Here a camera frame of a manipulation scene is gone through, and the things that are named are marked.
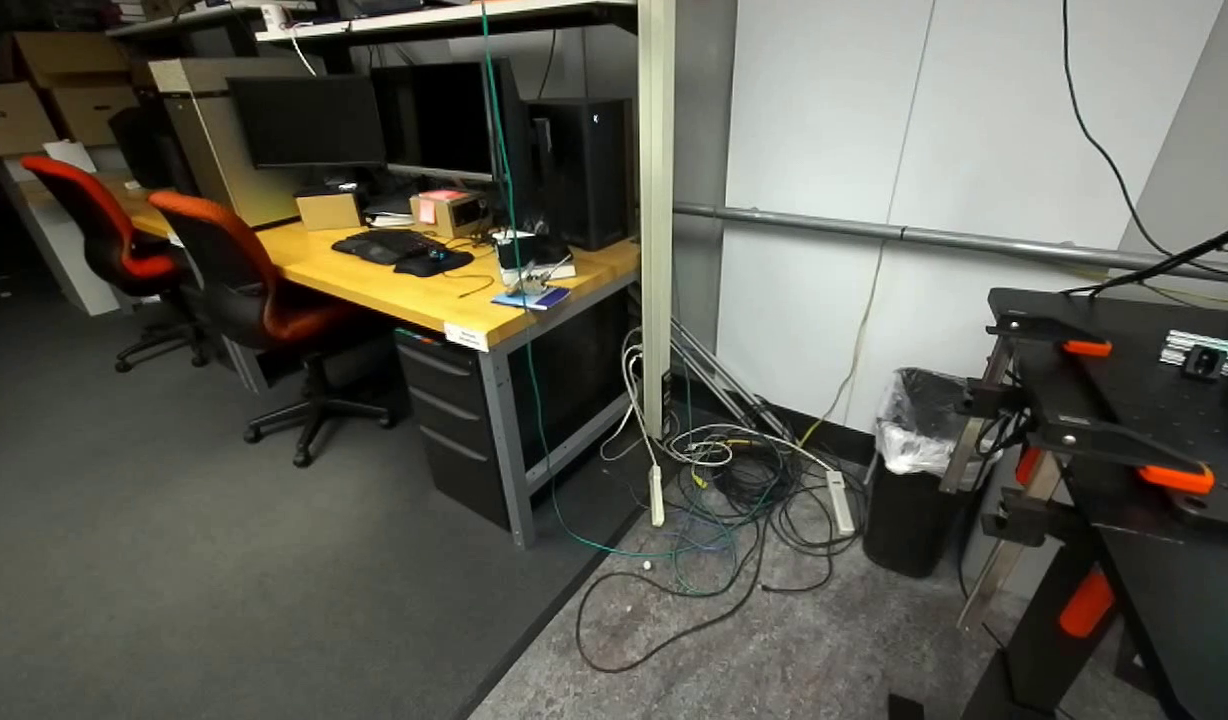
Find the bin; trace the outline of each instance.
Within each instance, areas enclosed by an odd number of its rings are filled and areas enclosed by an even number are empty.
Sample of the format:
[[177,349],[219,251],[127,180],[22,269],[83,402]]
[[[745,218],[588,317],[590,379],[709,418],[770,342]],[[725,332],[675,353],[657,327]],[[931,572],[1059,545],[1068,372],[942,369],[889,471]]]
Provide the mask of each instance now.
[[863,554],[900,575],[929,575],[948,545],[958,496],[941,487],[965,426],[965,379],[900,369],[875,422]]

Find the orange office chair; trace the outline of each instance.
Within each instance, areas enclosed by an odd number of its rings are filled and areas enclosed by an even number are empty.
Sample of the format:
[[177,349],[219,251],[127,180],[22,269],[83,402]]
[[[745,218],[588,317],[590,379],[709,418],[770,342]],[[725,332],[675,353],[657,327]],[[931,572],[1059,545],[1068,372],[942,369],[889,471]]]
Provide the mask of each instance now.
[[166,215],[191,257],[205,285],[205,317],[216,332],[249,349],[304,354],[298,402],[251,418],[242,431],[249,442],[266,426],[298,418],[304,431],[290,464],[304,468],[316,458],[313,439],[327,417],[370,417],[380,426],[396,422],[388,402],[335,397],[322,372],[322,353],[377,337],[384,327],[380,317],[286,285],[262,257],[256,231],[222,204],[183,193],[150,193],[146,201]]
[[172,324],[143,327],[143,337],[119,353],[114,372],[172,349],[191,349],[191,363],[208,363],[208,340],[180,297],[180,285],[187,280],[180,251],[164,238],[143,238],[119,201],[90,172],[46,155],[22,155],[21,165],[34,172],[55,204],[81,225],[83,259],[100,280],[122,297],[158,297],[180,317]]

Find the shelf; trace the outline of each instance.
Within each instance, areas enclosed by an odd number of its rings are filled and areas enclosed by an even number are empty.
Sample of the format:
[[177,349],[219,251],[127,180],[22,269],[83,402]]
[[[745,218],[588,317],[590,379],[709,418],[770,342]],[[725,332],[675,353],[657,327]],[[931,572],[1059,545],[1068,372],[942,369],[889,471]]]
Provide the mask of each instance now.
[[105,35],[110,35],[110,41],[139,41],[139,35],[197,30],[197,27],[219,27],[219,22],[261,22],[261,7],[256,2],[199,7],[199,11],[180,11],[180,15],[155,15],[155,20],[122,22],[122,27],[110,27]]
[[[637,0],[495,0],[489,2],[491,35],[505,30],[546,30],[546,27],[590,27],[614,22],[637,27]],[[435,35],[479,35],[479,2],[421,7],[392,15],[354,15],[331,22],[304,22],[282,30],[256,30],[256,43],[392,43],[392,41],[435,41]]]

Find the drawer handle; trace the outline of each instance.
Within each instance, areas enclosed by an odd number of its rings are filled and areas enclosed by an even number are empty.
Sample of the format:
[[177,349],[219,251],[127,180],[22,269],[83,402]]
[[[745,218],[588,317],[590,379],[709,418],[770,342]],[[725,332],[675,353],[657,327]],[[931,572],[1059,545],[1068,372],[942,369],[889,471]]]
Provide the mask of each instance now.
[[471,458],[471,464],[489,464],[489,456],[479,456],[479,451],[471,451],[471,447],[462,447],[462,442],[454,442],[454,439],[448,439],[448,437],[441,437],[441,431],[432,431],[432,426],[424,426],[424,422],[421,422],[421,437],[444,442],[448,451],[454,451],[454,456],[462,456],[462,458]]
[[479,417],[477,411],[467,411],[467,408],[454,408],[454,402],[448,402],[448,400],[435,400],[432,391],[424,391],[424,386],[407,386],[421,402],[432,402],[432,408],[441,408],[441,411],[448,411],[448,417],[454,417],[454,418],[462,418],[462,422],[479,422]]
[[454,369],[454,363],[444,363],[444,359],[432,359],[432,354],[417,354],[417,353],[407,353],[407,349],[398,349],[407,359],[417,359],[417,363],[424,363],[424,369],[432,369],[432,372],[444,372],[444,376],[458,376],[458,379],[467,379],[467,372],[462,369]]

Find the gray carpet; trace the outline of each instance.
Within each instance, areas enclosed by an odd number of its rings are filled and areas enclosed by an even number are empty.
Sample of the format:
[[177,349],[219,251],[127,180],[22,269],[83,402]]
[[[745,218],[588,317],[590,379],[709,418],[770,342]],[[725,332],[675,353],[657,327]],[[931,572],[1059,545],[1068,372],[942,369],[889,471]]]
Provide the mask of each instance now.
[[[444,501],[413,418],[294,471],[228,372],[114,376],[133,337],[0,297],[0,720],[458,714],[590,563],[546,509],[514,553]],[[633,482],[571,474],[567,524],[610,536]]]
[[[694,526],[672,512],[669,526],[637,524],[588,584],[609,572],[653,575],[672,589],[718,589],[739,553],[755,539],[745,532]],[[748,606],[727,625],[662,647],[637,670],[597,670],[577,650],[577,605],[534,634],[520,665],[489,692],[477,720],[513,714],[805,714],[805,720],[880,720],[889,692],[924,702],[929,720],[958,714],[994,638],[1015,611],[987,611],[987,629],[956,633],[958,589],[951,563],[931,579],[904,579],[875,567],[859,547],[844,553],[830,584],[806,595],[755,589]],[[669,599],[637,579],[604,579],[585,606],[585,638],[597,665],[629,665],[662,634],[693,629],[734,605],[753,567],[716,599]],[[812,584],[824,559],[791,554],[767,539],[758,584]],[[1161,706],[1111,676],[1117,638],[1099,647],[1059,714],[1075,720],[1153,720]]]

